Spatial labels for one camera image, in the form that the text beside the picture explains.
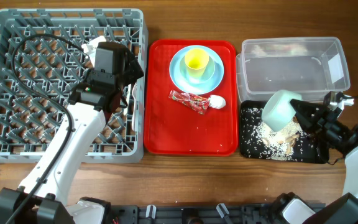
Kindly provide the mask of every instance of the candy wrapper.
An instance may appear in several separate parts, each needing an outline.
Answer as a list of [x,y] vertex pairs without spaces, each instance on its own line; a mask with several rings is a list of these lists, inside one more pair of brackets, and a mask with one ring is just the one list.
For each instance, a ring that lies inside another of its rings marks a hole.
[[205,114],[209,105],[209,100],[207,98],[194,95],[192,93],[178,93],[177,91],[172,90],[168,97],[183,103],[184,105],[197,111],[199,114]]

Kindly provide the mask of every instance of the transparent plastic bin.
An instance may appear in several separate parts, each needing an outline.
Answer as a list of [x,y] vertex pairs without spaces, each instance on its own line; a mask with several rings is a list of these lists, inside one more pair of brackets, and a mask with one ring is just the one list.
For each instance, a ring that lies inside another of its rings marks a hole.
[[245,40],[237,56],[239,99],[268,100],[278,90],[322,101],[329,91],[350,88],[341,42],[336,37]]

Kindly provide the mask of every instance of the brown wood surface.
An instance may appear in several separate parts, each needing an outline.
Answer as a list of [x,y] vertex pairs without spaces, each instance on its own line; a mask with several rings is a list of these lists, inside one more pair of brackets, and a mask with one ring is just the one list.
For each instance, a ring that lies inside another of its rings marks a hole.
[[[31,1],[0,0],[1,8],[137,7],[144,12],[149,45],[162,38],[223,39],[237,52],[246,39],[335,36],[341,40],[350,95],[358,94],[358,1]],[[340,119],[358,123],[358,100]],[[0,189],[16,188],[33,164],[0,164]],[[335,166],[229,157],[158,156],[140,164],[83,164],[69,204],[89,196],[114,205],[216,205],[271,202],[293,191],[312,202],[330,203],[342,194],[343,161]]]

